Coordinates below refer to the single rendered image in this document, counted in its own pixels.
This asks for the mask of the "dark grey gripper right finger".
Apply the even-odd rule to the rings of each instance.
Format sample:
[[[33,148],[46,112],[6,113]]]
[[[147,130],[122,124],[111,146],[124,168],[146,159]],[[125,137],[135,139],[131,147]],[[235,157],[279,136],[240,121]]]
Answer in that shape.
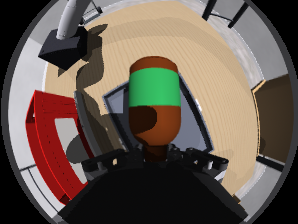
[[[175,151],[180,151],[180,148],[177,148],[175,144],[167,144],[166,159],[168,161],[166,168],[184,169],[185,165],[187,167],[208,173],[218,180],[220,184],[222,183],[229,163],[228,159],[192,147],[186,148],[186,151]],[[194,163],[194,158],[197,159],[197,164]]]

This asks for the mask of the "brown bottle with green label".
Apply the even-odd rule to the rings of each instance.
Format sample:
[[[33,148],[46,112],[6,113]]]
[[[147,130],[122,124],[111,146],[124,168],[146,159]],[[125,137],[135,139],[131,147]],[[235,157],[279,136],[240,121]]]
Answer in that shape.
[[[144,160],[166,161],[167,144],[181,127],[177,65],[162,56],[138,59],[129,71],[129,128],[144,145]]]

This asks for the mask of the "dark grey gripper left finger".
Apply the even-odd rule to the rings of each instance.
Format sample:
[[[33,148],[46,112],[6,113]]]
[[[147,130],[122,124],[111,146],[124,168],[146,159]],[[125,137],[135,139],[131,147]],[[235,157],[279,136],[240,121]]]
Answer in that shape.
[[[113,165],[114,159],[117,160],[117,164],[115,165]],[[125,166],[126,169],[144,168],[142,161],[144,161],[144,145],[140,143],[130,149],[130,152],[125,152],[124,149],[116,149],[84,160],[81,162],[81,165],[87,182],[89,183],[101,174],[105,174]]]

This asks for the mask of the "red divided crate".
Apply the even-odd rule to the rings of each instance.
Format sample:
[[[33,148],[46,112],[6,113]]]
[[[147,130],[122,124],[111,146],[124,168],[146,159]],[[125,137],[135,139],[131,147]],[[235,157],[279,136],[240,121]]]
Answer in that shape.
[[[74,98],[35,90],[25,126],[42,178],[58,201],[66,206],[88,184],[81,162],[94,157]]]

